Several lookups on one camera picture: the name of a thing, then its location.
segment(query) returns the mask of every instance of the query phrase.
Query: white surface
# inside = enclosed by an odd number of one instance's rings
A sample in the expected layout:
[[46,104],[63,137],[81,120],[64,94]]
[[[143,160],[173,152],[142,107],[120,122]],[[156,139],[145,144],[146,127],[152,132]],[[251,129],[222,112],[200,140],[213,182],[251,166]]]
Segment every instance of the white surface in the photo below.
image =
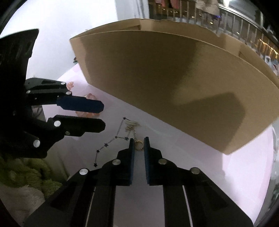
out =
[[[59,152],[70,175],[85,167],[95,169],[93,164],[96,150],[116,135],[122,118],[127,117],[140,123],[141,127],[136,129],[139,140],[143,141],[143,138],[148,136],[151,146],[161,150],[163,157],[173,161],[178,167],[199,167],[255,222],[271,174],[271,127],[238,151],[224,155],[159,119],[87,84],[78,64],[59,80],[74,81],[73,95],[84,96],[92,93],[105,105],[99,117],[106,123],[103,132],[85,133],[80,138],[66,136],[53,146],[53,149]],[[46,119],[56,114],[76,116],[74,111],[62,110],[56,105],[43,108]],[[126,135],[124,127],[120,131],[119,136],[121,135]],[[127,147],[128,142],[125,140],[113,141],[99,153],[98,168],[116,158],[117,152]],[[163,226],[162,188],[147,186],[143,152],[136,152],[134,168],[133,185],[117,187],[114,224],[118,227]]]
[[115,21],[114,0],[28,0],[15,12],[0,37],[39,28],[27,79],[58,79],[74,66],[69,39],[86,29]]

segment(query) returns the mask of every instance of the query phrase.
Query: green fur fabric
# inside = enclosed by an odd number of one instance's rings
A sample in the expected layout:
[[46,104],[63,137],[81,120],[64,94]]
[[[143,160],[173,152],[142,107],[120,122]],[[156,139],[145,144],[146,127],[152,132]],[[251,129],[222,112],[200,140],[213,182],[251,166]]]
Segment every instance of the green fur fabric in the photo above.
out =
[[25,185],[39,189],[45,198],[62,186],[50,179],[51,170],[42,159],[11,159],[0,157],[0,182],[6,186],[19,188]]

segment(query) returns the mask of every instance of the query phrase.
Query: cardboard box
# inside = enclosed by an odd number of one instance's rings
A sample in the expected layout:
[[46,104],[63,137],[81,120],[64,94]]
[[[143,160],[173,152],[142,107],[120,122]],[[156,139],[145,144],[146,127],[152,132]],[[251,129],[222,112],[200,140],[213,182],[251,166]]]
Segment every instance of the cardboard box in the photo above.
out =
[[221,33],[220,37],[218,37],[214,32],[198,25],[179,23],[171,20],[158,21],[152,19],[135,18],[99,26],[97,28],[85,31],[73,37],[72,39],[100,32],[119,30],[167,32],[171,34],[198,39],[213,44],[215,46],[227,50],[235,56],[241,57],[243,60],[247,61],[255,68],[260,70],[264,75],[268,77],[268,79],[270,79],[279,88],[279,79],[274,74],[272,69],[267,64],[265,64],[264,61],[245,43],[225,33]]
[[150,31],[149,23],[147,30],[138,22],[115,22],[70,39],[89,84],[224,154],[276,120],[279,89],[251,64],[173,28]]

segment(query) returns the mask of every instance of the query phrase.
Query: white fabric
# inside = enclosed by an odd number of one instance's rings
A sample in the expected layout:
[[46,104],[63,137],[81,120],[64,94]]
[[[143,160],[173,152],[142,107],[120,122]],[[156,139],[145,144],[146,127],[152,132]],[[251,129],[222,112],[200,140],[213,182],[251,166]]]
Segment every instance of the white fabric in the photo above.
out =
[[0,184],[0,199],[20,226],[45,201],[44,194],[38,189],[28,186],[11,188],[3,184]]

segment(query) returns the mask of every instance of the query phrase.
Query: wall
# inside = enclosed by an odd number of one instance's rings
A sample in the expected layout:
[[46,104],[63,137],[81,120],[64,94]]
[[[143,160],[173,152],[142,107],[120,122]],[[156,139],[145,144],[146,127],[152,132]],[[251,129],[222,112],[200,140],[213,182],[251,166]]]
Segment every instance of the wall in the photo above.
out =
[[148,0],[115,0],[118,20],[149,18]]
[[242,14],[251,18],[253,21],[257,20],[257,23],[259,23],[259,15],[258,18],[255,17],[258,8],[251,1],[231,0],[229,3],[229,7],[237,10],[238,12],[241,12]]
[[69,39],[86,29],[115,21],[114,0],[28,0],[15,12],[0,37],[39,28],[27,78],[58,79],[74,66]]

